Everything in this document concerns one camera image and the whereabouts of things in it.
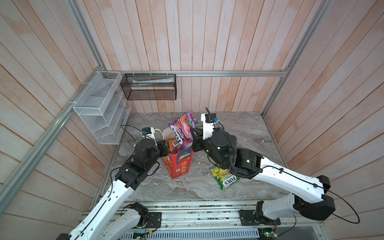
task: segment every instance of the plastic package in basket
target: plastic package in basket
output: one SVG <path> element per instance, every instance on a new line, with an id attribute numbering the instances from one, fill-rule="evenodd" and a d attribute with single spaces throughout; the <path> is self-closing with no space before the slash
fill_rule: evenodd
<path id="1" fill-rule="evenodd" d="M 192 111 L 187 112 L 180 119 L 168 125 L 176 135 L 176 138 L 180 142 L 182 149 L 184 149 L 189 143 L 193 141 L 190 128 L 195 127 L 195 119 L 193 118 Z"/>

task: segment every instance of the red box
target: red box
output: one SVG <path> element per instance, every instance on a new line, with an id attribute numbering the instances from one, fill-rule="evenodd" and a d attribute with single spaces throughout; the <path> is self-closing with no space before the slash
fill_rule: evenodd
<path id="1" fill-rule="evenodd" d="M 169 153 L 168 156 L 163 157 L 164 164 L 172 179 L 189 172 L 192 156 L 193 150 L 192 147 L 189 147 L 176 154 Z"/>

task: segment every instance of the robotic arm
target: robotic arm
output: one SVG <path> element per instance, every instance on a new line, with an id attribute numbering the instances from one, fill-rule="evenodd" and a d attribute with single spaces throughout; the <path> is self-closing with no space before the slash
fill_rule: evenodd
<path id="1" fill-rule="evenodd" d="M 202 130 L 191 128 L 194 152 L 205 151 L 220 168 L 229 169 L 233 175 L 268 182 L 291 192 L 280 199 L 257 202 L 253 212 L 257 223 L 270 225 L 276 221 L 279 224 L 279 217 L 293 214 L 325 220 L 335 211 L 333 199 L 325 195 L 330 188 L 327 177 L 308 177 L 286 169 L 257 152 L 238 148 L 236 137 L 224 131 L 215 113 L 208 111 L 201 114 L 201 120 Z M 159 164 L 157 160 L 168 155 L 165 141 L 156 141 L 154 131 L 152 127 L 142 129 L 145 138 L 135 145 L 132 155 L 119 168 L 104 197 L 69 235 L 61 234 L 56 240 L 116 240 L 128 229 L 148 224 L 148 209 L 134 203 L 123 216 L 106 227 L 121 204 L 149 176 L 149 170 L 155 163 Z"/>

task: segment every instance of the table surface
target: table surface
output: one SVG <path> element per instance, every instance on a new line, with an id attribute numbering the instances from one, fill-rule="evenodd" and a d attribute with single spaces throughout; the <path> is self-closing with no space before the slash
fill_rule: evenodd
<path id="1" fill-rule="evenodd" d="M 139 129 L 154 127 L 164 130 L 168 124 L 180 118 L 184 113 L 134 113 L 128 119 L 128 125 Z M 200 113 L 194 114 L 200 121 Z M 248 148 L 261 153 L 271 161 L 283 165 L 278 150 L 259 113 L 217 113 L 225 131 L 237 137 L 240 148 Z M 141 133 L 132 127 L 126 127 L 137 141 Z M 134 141 L 124 134 L 114 167 L 121 166 L 133 151 Z M 158 171 L 145 179 L 131 201 L 169 201 L 169 200 L 232 200 L 232 199 L 277 199 L 288 194 L 287 191 L 272 184 L 253 179 L 240 179 L 226 189 L 220 189 L 218 182 L 210 172 L 212 164 L 203 152 L 193 155 L 189 173 L 171 179 L 162 159 L 159 159 Z"/>

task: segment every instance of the aluminum rail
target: aluminum rail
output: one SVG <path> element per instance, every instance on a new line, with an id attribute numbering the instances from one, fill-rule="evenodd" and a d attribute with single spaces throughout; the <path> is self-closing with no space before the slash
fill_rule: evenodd
<path id="1" fill-rule="evenodd" d="M 96 68 L 95 71 L 88 77 L 86 82 L 90 82 L 97 74 L 97 71 L 102 68 L 103 67 L 101 66 Z M 87 86 L 88 84 L 83 84 L 83 86 L 77 91 L 74 98 L 72 98 L 71 101 L 63 108 L 59 116 L 36 141 L 36 144 L 28 151 L 16 169 L 12 172 L 11 176 L 0 188 L 0 216 L 4 213 L 23 184 L 27 181 L 28 177 L 39 164 L 47 150 L 51 147 L 56 137 L 63 130 L 65 124 L 67 124 L 74 113 L 73 105 L 79 99 L 80 95 L 84 92 Z"/>
<path id="2" fill-rule="evenodd" d="M 271 71 L 118 71 L 121 74 L 176 74 L 176 77 L 284 77 L 287 72 L 282 70 Z"/>
<path id="3" fill-rule="evenodd" d="M 275 87 L 273 93 L 271 94 L 271 97 L 269 98 L 267 104 L 265 105 L 264 111 L 262 112 L 262 116 L 265 116 L 268 114 L 268 111 L 271 109 L 273 102 L 277 98 L 277 95 L 283 88 L 286 80 L 288 79 L 290 73 L 295 68 L 297 62 L 299 61 L 300 57 L 303 55 L 306 47 L 308 46 L 308 43 L 313 38 L 313 35 L 315 34 L 316 30 L 318 29 L 321 21 L 324 19 L 327 11 L 331 7 L 333 3 L 333 0 L 323 0 L 315 13 L 313 19 L 311 20 L 310 25 L 308 26 L 303 38 L 301 39 L 299 46 L 295 50 L 295 53 L 293 54 L 293 57 L 291 61 L 288 63 L 288 67 L 286 68 L 287 74 L 283 76 L 282 79 L 278 82 L 277 86 Z"/>

